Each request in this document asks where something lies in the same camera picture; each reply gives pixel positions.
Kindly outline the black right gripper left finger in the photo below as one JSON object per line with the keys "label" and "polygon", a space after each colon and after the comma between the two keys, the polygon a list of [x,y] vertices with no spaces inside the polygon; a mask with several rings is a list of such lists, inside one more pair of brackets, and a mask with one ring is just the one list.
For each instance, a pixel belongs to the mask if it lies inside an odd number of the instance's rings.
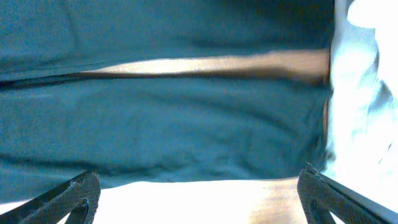
{"label": "black right gripper left finger", "polygon": [[86,171],[2,214],[1,223],[54,224],[68,217],[68,224],[92,224],[100,193],[99,175]]}

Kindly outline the black leggings with red waistband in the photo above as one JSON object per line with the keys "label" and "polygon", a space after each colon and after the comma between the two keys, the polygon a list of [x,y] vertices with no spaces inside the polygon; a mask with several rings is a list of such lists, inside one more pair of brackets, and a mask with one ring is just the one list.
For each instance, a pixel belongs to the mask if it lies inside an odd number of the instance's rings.
{"label": "black leggings with red waistband", "polygon": [[1,202],[324,169],[333,1],[2,1]]}

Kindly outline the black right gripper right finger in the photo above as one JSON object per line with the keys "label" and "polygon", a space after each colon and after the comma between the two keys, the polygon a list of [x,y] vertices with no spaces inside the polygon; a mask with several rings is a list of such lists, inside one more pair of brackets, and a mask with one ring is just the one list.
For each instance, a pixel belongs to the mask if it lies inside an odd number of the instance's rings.
{"label": "black right gripper right finger", "polygon": [[311,164],[300,171],[297,192],[309,224],[396,224],[397,213],[321,174]]}

